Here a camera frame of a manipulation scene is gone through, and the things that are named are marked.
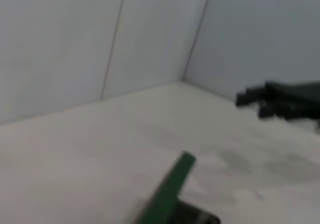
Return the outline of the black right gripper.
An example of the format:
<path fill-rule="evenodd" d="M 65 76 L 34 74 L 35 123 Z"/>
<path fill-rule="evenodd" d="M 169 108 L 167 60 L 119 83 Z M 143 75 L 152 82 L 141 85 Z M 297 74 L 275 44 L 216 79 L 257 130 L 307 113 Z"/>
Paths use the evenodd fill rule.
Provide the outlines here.
<path fill-rule="evenodd" d="M 283 84 L 267 82 L 266 106 L 259 108 L 260 119 L 320 119 L 320 83 Z M 248 88 L 236 94 L 236 106 L 248 106 L 264 99 L 263 86 Z"/>

